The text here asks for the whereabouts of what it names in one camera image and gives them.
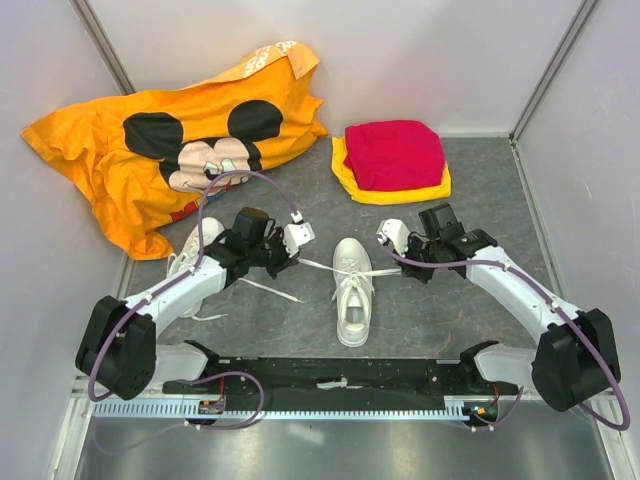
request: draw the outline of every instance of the orange mickey mouse bag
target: orange mickey mouse bag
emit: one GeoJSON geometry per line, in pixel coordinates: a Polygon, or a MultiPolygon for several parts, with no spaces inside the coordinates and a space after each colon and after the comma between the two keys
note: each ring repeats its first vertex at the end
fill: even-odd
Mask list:
{"type": "MultiPolygon", "coordinates": [[[[327,134],[309,93],[318,62],[279,42],[181,90],[61,108],[22,137],[82,191],[111,242],[136,260],[163,258],[172,247],[155,230],[195,212],[217,175],[277,167],[327,134]]],[[[221,179],[207,201],[246,180],[221,179]]]]}

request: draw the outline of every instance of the yellow cloth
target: yellow cloth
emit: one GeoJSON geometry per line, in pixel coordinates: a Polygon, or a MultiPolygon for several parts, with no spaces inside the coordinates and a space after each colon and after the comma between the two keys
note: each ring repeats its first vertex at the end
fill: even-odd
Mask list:
{"type": "Polygon", "coordinates": [[[347,158],[347,144],[344,137],[334,137],[333,156],[331,159],[331,170],[351,195],[351,199],[371,205],[397,205],[400,203],[424,202],[426,200],[435,200],[451,195],[451,175],[449,175],[449,166],[445,165],[442,172],[442,183],[435,187],[419,188],[416,190],[404,190],[400,192],[376,192],[369,190],[360,190],[353,170],[344,165],[344,159],[347,158]]]}
{"type": "MultiPolygon", "coordinates": [[[[22,137],[82,191],[111,242],[137,260],[166,257],[173,249],[155,229],[196,211],[215,175],[277,167],[327,134],[309,93],[318,62],[279,42],[181,90],[61,108],[22,137]]],[[[220,180],[207,200],[246,180],[220,180]]]]}

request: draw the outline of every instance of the gray mat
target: gray mat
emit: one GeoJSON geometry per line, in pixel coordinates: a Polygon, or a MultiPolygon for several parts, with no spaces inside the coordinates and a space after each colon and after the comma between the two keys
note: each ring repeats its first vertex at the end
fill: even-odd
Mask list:
{"type": "MultiPolygon", "coordinates": [[[[482,228],[533,277],[549,286],[542,253],[522,185],[506,139],[444,139],[453,178],[453,205],[469,230],[482,228]]],[[[321,139],[304,155],[270,170],[297,200],[317,239],[303,257],[330,265],[336,244],[354,237],[368,250],[374,269],[393,268],[393,262],[373,238],[383,219],[402,219],[419,230],[418,212],[437,204],[370,206],[353,202],[330,169],[331,141],[321,139]]],[[[236,187],[205,209],[230,226],[244,206],[265,210],[279,224],[290,220],[287,203],[265,182],[253,179],[236,187]]],[[[176,250],[196,224],[191,216],[161,230],[176,250]]],[[[165,261],[138,263],[131,292],[148,288],[164,277],[165,261]]],[[[436,272],[428,285],[401,277],[374,280],[373,318],[368,342],[344,347],[336,337],[335,290],[331,272],[298,265],[271,280],[262,271],[248,277],[290,293],[293,303],[245,283],[208,297],[200,316],[226,313],[210,322],[175,321],[161,336],[163,343],[194,339],[221,355],[431,357],[457,358],[458,353],[483,340],[515,347],[532,346],[524,328],[492,297],[449,271],[436,272]]]]}

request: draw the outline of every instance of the white wall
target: white wall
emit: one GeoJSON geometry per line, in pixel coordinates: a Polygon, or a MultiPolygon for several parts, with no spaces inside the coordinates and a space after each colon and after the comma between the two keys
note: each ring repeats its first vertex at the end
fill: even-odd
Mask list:
{"type": "Polygon", "coordinates": [[[123,255],[88,202],[19,137],[63,105],[118,94],[65,0],[0,7],[0,476],[45,478],[92,305],[123,255]]]}
{"type": "Polygon", "coordinates": [[[598,7],[521,141],[566,293],[612,319],[640,446],[640,3],[598,7]]]}
{"type": "Polygon", "coordinates": [[[415,118],[509,132],[580,0],[90,0],[138,90],[180,88],[254,49],[308,44],[333,133],[415,118]]]}

